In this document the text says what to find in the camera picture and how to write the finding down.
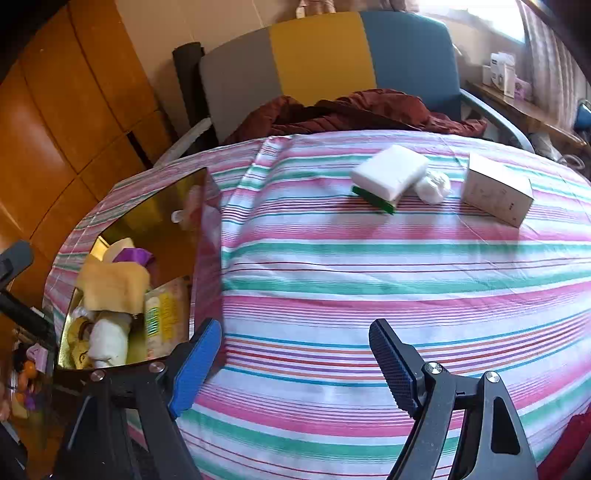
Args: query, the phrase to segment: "metal screw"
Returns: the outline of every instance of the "metal screw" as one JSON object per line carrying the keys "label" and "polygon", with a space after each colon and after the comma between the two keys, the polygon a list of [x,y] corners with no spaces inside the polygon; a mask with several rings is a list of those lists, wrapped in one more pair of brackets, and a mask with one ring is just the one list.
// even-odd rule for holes
{"label": "metal screw", "polygon": [[427,370],[427,372],[429,372],[431,375],[437,375],[443,372],[443,367],[437,362],[429,362],[427,365],[425,365],[425,370]]}
{"label": "metal screw", "polygon": [[153,374],[159,374],[162,370],[164,370],[165,366],[162,362],[152,362],[149,367],[148,370],[150,370],[150,372],[152,372]]}
{"label": "metal screw", "polygon": [[501,379],[499,374],[497,372],[493,372],[492,370],[486,372],[485,377],[491,383],[497,383]]}
{"label": "metal screw", "polygon": [[90,374],[90,379],[93,382],[100,382],[105,377],[105,372],[102,370],[95,370]]}

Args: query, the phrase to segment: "blue gripper pad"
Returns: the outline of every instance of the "blue gripper pad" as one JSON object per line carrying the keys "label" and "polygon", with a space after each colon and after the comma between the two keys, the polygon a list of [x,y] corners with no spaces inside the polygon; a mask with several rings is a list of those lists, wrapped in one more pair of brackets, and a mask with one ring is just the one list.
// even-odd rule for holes
{"label": "blue gripper pad", "polygon": [[221,344],[222,326],[217,320],[212,320],[174,379],[173,394],[168,403],[168,410],[174,418],[193,405]]}
{"label": "blue gripper pad", "polygon": [[398,339],[384,319],[374,321],[369,327],[369,347],[386,379],[396,405],[414,418],[424,405],[424,395],[417,389],[417,384],[422,387],[422,390],[424,389],[421,370],[423,359],[414,347]]}

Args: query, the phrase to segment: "chair armrest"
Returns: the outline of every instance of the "chair armrest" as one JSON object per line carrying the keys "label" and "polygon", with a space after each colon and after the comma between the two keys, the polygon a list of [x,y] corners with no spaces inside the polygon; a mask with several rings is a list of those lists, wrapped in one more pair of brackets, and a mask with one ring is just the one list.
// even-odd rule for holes
{"label": "chair armrest", "polygon": [[509,120],[507,120],[499,112],[494,110],[493,107],[491,107],[490,105],[487,105],[485,102],[483,102],[482,100],[479,100],[474,95],[472,95],[471,93],[468,93],[465,90],[460,90],[460,94],[462,96],[462,98],[461,98],[462,102],[468,104],[470,107],[472,107],[478,113],[483,115],[494,126],[500,128],[500,129],[503,129],[505,131],[508,131],[511,135],[513,135],[517,139],[519,146],[523,150],[528,151],[530,153],[535,153],[534,147],[531,146],[531,143],[527,139],[525,134],[521,130],[519,130],[515,125],[513,125],[511,122],[509,122]]}
{"label": "chair armrest", "polygon": [[162,154],[162,156],[158,159],[158,161],[154,164],[154,166],[167,164],[173,160],[177,160],[183,156],[183,154],[187,151],[187,149],[193,145],[193,142],[197,140],[201,135],[203,135],[210,127],[212,126],[212,120],[207,117],[201,120],[197,125],[191,128],[187,133],[185,133],[181,138],[179,138],[172,147],[170,147],[166,152]]}

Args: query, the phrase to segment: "dark red jacket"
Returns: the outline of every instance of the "dark red jacket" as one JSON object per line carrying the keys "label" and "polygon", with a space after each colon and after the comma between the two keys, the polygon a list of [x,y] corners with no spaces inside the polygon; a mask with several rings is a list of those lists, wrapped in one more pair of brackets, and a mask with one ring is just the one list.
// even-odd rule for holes
{"label": "dark red jacket", "polygon": [[283,95],[250,113],[224,144],[270,135],[370,129],[481,137],[486,121],[455,122],[442,113],[431,113],[420,98],[390,89],[354,92],[334,102],[321,100],[310,107]]}

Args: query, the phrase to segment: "window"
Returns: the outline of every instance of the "window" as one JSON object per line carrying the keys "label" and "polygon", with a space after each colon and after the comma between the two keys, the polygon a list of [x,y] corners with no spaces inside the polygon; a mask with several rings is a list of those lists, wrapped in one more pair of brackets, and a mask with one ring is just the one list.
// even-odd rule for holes
{"label": "window", "polygon": [[523,42],[525,31],[517,1],[519,0],[419,0],[418,4],[420,12],[427,15],[456,17],[462,12],[474,15],[494,30]]}

